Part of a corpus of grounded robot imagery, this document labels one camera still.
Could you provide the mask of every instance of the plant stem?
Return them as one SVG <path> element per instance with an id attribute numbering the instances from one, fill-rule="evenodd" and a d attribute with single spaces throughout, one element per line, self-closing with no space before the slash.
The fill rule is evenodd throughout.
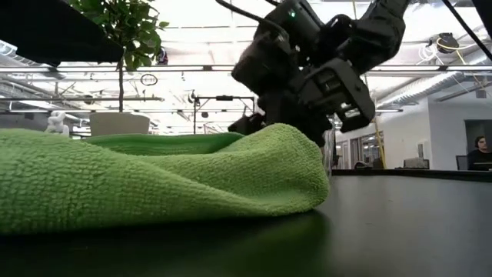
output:
<path id="1" fill-rule="evenodd" d="M 119 112 L 123 112 L 123 58 L 118 62 L 118 72 L 119 72 L 119 85 L 120 85 L 120 95 L 118 97 L 119 101 Z"/>

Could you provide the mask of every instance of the person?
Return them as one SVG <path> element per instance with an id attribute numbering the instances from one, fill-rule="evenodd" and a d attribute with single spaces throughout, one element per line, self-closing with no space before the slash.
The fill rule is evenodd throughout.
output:
<path id="1" fill-rule="evenodd" d="M 161 47 L 161 50 L 159 50 L 159 53 L 157 54 L 157 64 L 168 65 L 168 63 L 168 53 L 166 52 L 166 49 L 164 47 Z"/>
<path id="2" fill-rule="evenodd" d="M 492 168 L 492 153 L 487 149 L 487 141 L 484 136 L 475 139 L 476 150 L 468 153 L 468 170 L 488 171 Z"/>

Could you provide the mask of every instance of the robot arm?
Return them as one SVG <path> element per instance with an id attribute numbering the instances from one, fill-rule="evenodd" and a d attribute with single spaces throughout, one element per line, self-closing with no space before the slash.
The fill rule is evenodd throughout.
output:
<path id="1" fill-rule="evenodd" d="M 328 116 L 338 115 L 342 132 L 367 126 L 375 107 L 360 75 L 397 54 L 410 1 L 376 0 L 361 19 L 338 15 L 326 25 L 306 0 L 284 0 L 265 18 L 241 11 L 260 24 L 231 75 L 259 96 L 265 115 L 242 118 L 229 131 L 249 135 L 281 122 L 321 146 L 332 128 Z"/>
<path id="2" fill-rule="evenodd" d="M 410 2 L 411 0 L 373 1 L 361 19 L 350 23 L 347 28 L 350 35 L 336 52 L 351 61 L 352 68 L 359 74 L 393 58 L 400 50 L 405 32 L 403 16 Z M 329 28 L 327 34 L 322 32 L 321 36 L 325 39 L 333 38 Z"/>

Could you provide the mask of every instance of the wall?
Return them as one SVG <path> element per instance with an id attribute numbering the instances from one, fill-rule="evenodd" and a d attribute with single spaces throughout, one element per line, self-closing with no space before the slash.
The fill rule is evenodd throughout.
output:
<path id="1" fill-rule="evenodd" d="M 431 126 L 427 100 L 421 100 L 418 105 L 404 107 L 404 112 L 383 113 L 377 118 L 378 128 L 384 133 L 384 154 L 386 166 L 394 169 L 403 166 L 404 159 L 418 157 L 417 144 L 425 142 L 424 157 L 431 156 Z M 374 134 L 374 124 L 346 134 L 338 134 L 337 142 Z"/>
<path id="2" fill-rule="evenodd" d="M 431 103 L 429 111 L 433 166 L 439 170 L 457 170 L 456 156 L 467 154 L 464 121 L 492 119 L 492 107 Z"/>
<path id="3" fill-rule="evenodd" d="M 48 126 L 48 115 L 32 113 L 25 115 L 0 115 L 0 128 L 26 128 L 44 131 Z"/>

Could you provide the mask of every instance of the small white figurine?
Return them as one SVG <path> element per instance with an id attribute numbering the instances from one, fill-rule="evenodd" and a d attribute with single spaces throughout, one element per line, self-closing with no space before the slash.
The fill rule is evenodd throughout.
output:
<path id="1" fill-rule="evenodd" d="M 70 136 L 70 128 L 63 124 L 63 119 L 65 119 L 64 112 L 52 112 L 52 116 L 48 117 L 48 127 L 45 132 Z"/>

